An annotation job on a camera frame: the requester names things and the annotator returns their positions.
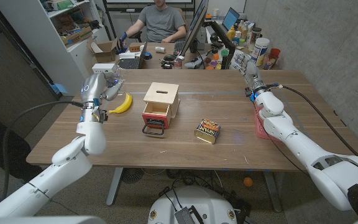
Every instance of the gray t-shirt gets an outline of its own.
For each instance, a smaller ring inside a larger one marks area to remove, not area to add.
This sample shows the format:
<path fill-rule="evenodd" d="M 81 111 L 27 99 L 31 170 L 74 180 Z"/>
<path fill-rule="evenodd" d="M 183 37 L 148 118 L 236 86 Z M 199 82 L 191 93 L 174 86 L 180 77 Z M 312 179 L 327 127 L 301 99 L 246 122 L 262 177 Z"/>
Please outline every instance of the gray t-shirt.
<path fill-rule="evenodd" d="M 149 42 L 160 43 L 162 39 L 176 33 L 180 26 L 185 25 L 178 9 L 170 6 L 161 11 L 154 5 L 147 6 L 140 12 L 138 19 L 146 25 Z"/>

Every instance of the small drawer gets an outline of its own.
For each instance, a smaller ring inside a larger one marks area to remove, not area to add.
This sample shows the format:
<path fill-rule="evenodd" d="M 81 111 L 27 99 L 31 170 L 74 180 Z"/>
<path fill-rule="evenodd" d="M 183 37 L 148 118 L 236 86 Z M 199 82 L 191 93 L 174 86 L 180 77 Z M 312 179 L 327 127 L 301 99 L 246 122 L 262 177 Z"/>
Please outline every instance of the small drawer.
<path fill-rule="evenodd" d="M 149 119 L 154 121 L 162 121 L 164 123 L 164 129 L 169 128 L 171 121 L 171 106 L 165 103 L 146 103 L 146 107 L 142 113 L 144 123 L 148 122 Z M 159 125 L 148 124 L 150 128 L 161 128 Z"/>

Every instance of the banana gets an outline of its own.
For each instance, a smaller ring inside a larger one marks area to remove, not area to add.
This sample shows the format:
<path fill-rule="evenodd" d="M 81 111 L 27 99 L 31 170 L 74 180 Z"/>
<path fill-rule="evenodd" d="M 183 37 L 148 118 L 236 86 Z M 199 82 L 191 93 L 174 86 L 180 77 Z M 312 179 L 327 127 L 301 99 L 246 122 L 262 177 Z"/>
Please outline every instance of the banana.
<path fill-rule="evenodd" d="M 118 106 L 114 110 L 109 110 L 109 113 L 123 113 L 131 106 L 132 103 L 132 95 L 130 93 L 126 93 L 124 102 Z"/>

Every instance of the desk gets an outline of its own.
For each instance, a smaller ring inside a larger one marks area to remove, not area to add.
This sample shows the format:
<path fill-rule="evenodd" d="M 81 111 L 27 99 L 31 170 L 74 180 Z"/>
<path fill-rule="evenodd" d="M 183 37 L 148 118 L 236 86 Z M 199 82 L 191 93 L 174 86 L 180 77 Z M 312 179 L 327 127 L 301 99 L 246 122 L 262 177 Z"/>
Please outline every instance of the desk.
<path fill-rule="evenodd" d="M 146 167 L 169 169 L 222 170 L 286 170 L 296 171 L 270 140 L 255 135 L 254 107 L 245 97 L 246 84 L 233 70 L 127 70 L 126 89 L 132 93 L 133 104 L 123 114 L 110 114 L 104 123 L 107 147 L 102 156 L 89 156 L 95 166 Z M 329 105 L 297 71 L 261 70 L 265 83 L 280 83 L 305 94 L 327 117 L 344 139 L 358 152 L 358 140 L 333 113 Z M 179 84 L 179 104 L 176 118 L 161 138 L 142 133 L 144 125 L 143 97 L 152 82 Z M 324 121 L 300 96 L 288 90 L 274 90 L 296 126 L 327 151 L 351 154 L 326 126 Z M 124 100 L 119 96 L 108 104 L 113 110 Z M 80 110 L 67 106 L 27 157 L 37 165 L 51 163 L 52 156 L 68 144 L 79 122 Z M 194 137 L 194 130 L 203 118 L 221 125 L 216 144 Z M 297 159 L 282 144 L 282 151 L 298 166 Z"/>
<path fill-rule="evenodd" d="M 144 43 L 131 43 L 130 46 L 140 46 Z M 157 53 L 155 51 L 155 47 L 165 47 L 165 53 Z M 161 68 L 161 61 L 160 59 L 163 59 L 164 56 L 168 54 L 173 54 L 173 49 L 175 48 L 175 43 L 147 43 L 147 52 L 150 52 L 153 56 L 150 60 L 145 60 L 142 69 L 151 69 L 151 68 Z M 209 50 L 211 50 L 211 44 L 205 44 L 204 50 L 199 50 L 198 52 L 200 54 L 206 53 Z M 190 53 L 190 50 L 186 51 L 185 59 L 183 60 L 183 68 L 185 68 L 185 63 L 190 62 L 195 57 L 197 57 L 197 53 L 193 54 Z"/>

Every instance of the table leg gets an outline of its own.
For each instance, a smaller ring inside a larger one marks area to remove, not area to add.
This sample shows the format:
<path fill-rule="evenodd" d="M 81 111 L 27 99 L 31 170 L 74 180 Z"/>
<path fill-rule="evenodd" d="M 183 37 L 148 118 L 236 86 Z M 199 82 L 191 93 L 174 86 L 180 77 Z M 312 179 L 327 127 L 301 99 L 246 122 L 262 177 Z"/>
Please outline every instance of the table leg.
<path fill-rule="evenodd" d="M 116 195 L 118 192 L 119 183 L 121 181 L 121 175 L 123 169 L 124 168 L 122 167 L 117 167 L 114 170 L 114 175 L 112 177 L 109 195 L 107 196 L 107 200 L 106 200 L 106 204 L 109 206 L 113 205 L 114 201 L 116 200 Z"/>
<path fill-rule="evenodd" d="M 273 173 L 269 171 L 264 171 L 264 177 L 266 182 L 266 187 L 268 194 L 270 196 L 270 199 L 272 201 L 273 210 L 275 212 L 281 212 L 283 208 L 281 207 L 281 201 L 278 197 L 276 183 L 274 181 Z"/>

